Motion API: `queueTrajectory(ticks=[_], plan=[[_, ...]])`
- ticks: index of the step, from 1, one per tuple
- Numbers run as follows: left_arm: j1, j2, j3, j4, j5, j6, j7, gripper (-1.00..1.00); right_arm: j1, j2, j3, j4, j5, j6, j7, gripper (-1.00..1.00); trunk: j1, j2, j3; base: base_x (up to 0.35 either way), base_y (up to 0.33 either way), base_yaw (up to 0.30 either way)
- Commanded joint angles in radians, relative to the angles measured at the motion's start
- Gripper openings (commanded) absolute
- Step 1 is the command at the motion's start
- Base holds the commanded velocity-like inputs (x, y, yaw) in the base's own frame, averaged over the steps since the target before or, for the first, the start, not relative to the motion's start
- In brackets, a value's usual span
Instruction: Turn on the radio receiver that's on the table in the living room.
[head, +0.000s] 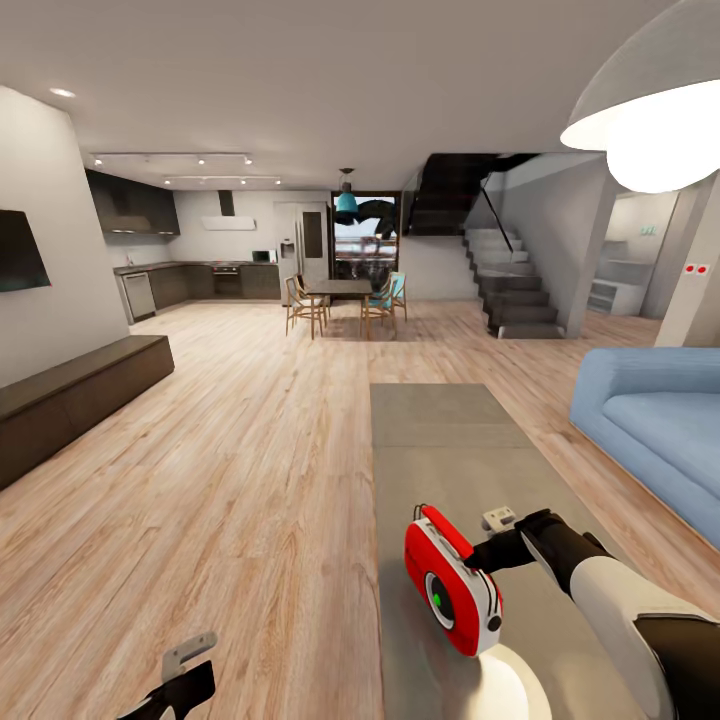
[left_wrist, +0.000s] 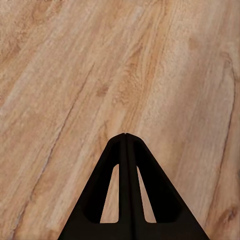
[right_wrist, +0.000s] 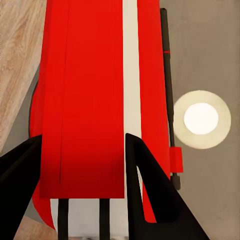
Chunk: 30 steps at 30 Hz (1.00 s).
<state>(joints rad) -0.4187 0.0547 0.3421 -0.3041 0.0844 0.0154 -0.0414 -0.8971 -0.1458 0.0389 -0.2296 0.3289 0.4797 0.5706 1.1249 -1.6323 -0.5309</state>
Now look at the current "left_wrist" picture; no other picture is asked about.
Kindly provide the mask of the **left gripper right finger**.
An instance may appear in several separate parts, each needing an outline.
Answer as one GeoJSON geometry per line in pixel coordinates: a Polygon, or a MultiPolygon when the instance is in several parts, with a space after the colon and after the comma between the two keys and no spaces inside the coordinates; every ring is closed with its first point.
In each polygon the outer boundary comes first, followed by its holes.
{"type": "Polygon", "coordinates": [[[144,141],[125,139],[133,240],[210,240],[144,141]],[[137,167],[156,223],[145,220],[137,167]]]}

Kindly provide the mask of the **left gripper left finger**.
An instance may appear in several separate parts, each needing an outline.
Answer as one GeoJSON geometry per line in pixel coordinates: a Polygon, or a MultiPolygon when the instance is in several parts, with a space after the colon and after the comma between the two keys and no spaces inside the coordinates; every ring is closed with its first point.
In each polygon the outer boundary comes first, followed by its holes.
{"type": "Polygon", "coordinates": [[[133,240],[125,133],[108,141],[57,240],[133,240]],[[117,164],[118,222],[100,223],[113,168],[117,164]]]}

